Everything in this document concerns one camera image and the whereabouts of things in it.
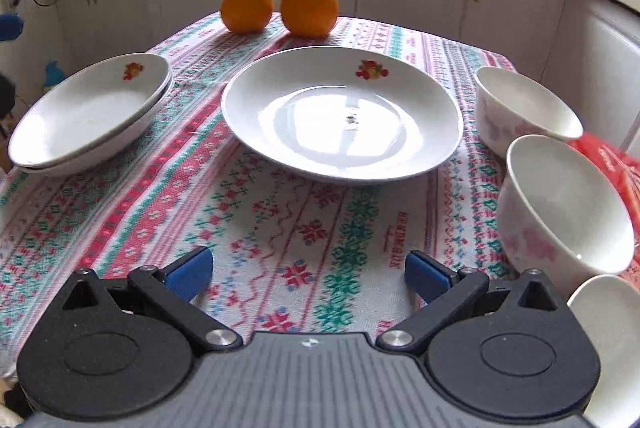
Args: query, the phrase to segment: white dish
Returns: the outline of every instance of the white dish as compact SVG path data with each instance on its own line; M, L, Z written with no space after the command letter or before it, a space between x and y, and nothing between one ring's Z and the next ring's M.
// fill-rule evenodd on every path
M168 62L151 53L87 67L22 117L9 142L9 157L18 166L44 168L88 151L144 115L170 79Z
M462 138L454 99L432 77L388 56L302 47L267 56L225 88L233 133L312 179L377 183L426 172Z
M581 137L578 116L531 78L499 67L481 67L475 76L478 134L500 157L521 135L543 134L561 141Z
M600 357L600 379L584 416L598 428L628 428L640 418L640 293L600 275L583 283L569 307Z
M160 112L160 109L165 105L166 95L168 95L173 88L174 79L172 78L169 85L165 88L164 93L145 115L137 119L137 121L119 134L111 136L105 142L92 148L92 150L83 152L68 161L63 161L63 163L47 168L28 168L23 166L18 166L18 168L27 173L46 175L48 177L61 177L82 172L112 158L134 140L138 139L145 129L151 125L156 115Z
M581 153L544 135L524 135L507 152L498 233L518 271L543 270L566 299L585 280L621 273L634 231L620 195Z

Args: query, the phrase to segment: mandarin orange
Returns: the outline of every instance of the mandarin orange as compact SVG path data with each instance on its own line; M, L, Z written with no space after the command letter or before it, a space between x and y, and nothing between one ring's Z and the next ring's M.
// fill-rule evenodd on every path
M273 0L223 0L220 17L232 33L258 33L273 13Z
M338 19L337 0L282 0L280 13L285 27L296 36L324 38Z

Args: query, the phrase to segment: metal screw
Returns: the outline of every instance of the metal screw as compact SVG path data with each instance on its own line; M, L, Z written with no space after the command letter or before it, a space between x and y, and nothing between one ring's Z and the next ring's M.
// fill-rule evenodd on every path
M414 341L414 337L405 331L387 331L382 334L382 341L392 347L404 347Z
M229 329L216 329L214 331L207 332L205 339L211 345L226 347L227 345L234 343L238 339L238 335Z

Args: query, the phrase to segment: dining table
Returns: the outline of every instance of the dining table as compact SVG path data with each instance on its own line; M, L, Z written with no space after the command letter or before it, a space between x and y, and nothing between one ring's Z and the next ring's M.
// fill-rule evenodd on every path
M304 46L386 54L433 76L457 101L462 141L441 166L381 185L305 179L245 147L221 98L243 67ZM419 307L404 258L419 249L458 269L510 278L496 225L501 161L479 139L474 71L505 57L433 34L341 17L324 40L289 34L279 14L257 34L220 14L150 52L175 87L153 124L113 159L68 177L12 170L0 188L0 364L11 373L38 318L78 267L101 278L163 267L196 246L214 272L194 303L245 340L253 331L365 331Z

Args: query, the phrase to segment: red bag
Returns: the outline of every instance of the red bag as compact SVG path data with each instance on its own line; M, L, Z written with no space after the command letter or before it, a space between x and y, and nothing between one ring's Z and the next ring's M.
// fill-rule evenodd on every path
M629 211L636 249L631 266L620 276L640 289L640 163L589 132L569 145L588 157L607 176Z

